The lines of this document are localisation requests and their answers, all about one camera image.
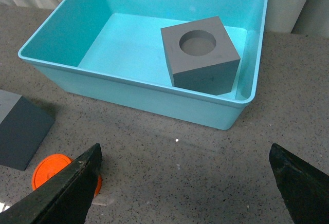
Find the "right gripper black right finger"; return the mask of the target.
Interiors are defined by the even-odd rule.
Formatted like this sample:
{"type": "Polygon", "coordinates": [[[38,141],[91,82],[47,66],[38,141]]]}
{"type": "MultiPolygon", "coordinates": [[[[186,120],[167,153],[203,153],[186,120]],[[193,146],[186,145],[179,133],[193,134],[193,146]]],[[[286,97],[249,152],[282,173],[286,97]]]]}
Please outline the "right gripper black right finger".
{"type": "Polygon", "coordinates": [[[328,175],[274,143],[269,162],[294,223],[328,223],[328,175]]]}

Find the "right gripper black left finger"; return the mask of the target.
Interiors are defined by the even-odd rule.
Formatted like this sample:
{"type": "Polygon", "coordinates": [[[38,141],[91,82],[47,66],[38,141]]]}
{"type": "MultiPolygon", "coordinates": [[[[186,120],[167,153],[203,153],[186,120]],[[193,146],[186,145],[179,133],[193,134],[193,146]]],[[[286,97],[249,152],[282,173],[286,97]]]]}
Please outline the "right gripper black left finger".
{"type": "Polygon", "coordinates": [[[28,196],[1,213],[1,223],[85,223],[102,162],[96,143],[28,196]]]}

